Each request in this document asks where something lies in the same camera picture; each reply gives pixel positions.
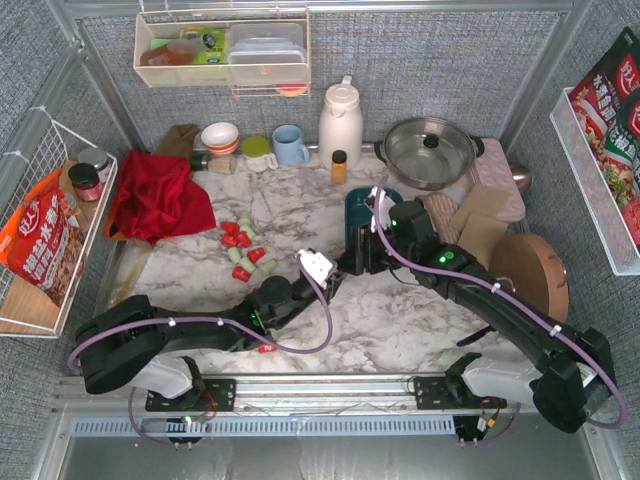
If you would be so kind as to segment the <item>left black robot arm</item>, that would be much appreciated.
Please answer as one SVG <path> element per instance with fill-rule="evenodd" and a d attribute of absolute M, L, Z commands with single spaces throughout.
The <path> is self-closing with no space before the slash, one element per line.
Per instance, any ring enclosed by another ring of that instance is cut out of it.
<path fill-rule="evenodd" d="M 331 321 L 317 347 L 286 347 L 276 333 L 314 302 L 329 303 L 345 277 L 333 273 L 320 287 L 305 276 L 294 282 L 271 276 L 239 304 L 220 312 L 172 311 L 153 306 L 146 295 L 134 295 L 76 330 L 67 364 L 83 376 L 89 394 L 104 394 L 125 386 L 154 358 L 170 352 L 243 352 L 273 344 L 290 353 L 315 353 L 330 342 Z"/>

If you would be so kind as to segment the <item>brown cardboard sheet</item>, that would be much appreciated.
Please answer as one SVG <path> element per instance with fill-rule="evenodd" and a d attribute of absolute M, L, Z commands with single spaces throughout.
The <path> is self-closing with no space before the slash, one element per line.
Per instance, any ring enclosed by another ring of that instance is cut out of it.
<path fill-rule="evenodd" d="M 462 231 L 472 213 L 496 218 L 509 199 L 509 194 L 501 189 L 477 184 L 450 220 L 450 225 Z"/>
<path fill-rule="evenodd" d="M 457 245 L 488 267 L 493 251 L 504 237 L 508 224 L 479 213 L 471 213 L 459 237 Z"/>

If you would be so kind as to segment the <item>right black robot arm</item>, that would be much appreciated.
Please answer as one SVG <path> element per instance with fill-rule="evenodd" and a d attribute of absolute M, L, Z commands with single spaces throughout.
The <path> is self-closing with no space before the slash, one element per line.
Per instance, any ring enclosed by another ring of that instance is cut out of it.
<path fill-rule="evenodd" d="M 406 267 L 420 286 L 470 310 L 525 356 L 518 364 L 465 355 L 447 372 L 453 398 L 468 390 L 531 405 L 566 433 L 592 421 L 610 398 L 618 403 L 618 420 L 626 420 L 610 345 L 600 332 L 564 326 L 504 289 L 473 255 L 439 240 L 418 200 L 349 196 L 344 213 L 340 270 L 358 276 Z"/>

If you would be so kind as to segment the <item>teal storage basket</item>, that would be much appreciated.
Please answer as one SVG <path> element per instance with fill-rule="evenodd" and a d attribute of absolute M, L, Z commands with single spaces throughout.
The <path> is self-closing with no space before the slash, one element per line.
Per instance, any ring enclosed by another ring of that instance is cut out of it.
<path fill-rule="evenodd" d="M 367 204 L 375 197 L 376 187 L 359 187 L 351 190 L 345 197 L 345 247 L 349 248 L 354 240 L 355 231 L 362 225 L 372 231 L 375 230 L 375 220 L 372 208 Z M 380 220 L 385 228 L 391 225 L 389 210 L 392 206 L 404 201 L 402 195 L 394 189 L 386 188 L 382 195 Z"/>

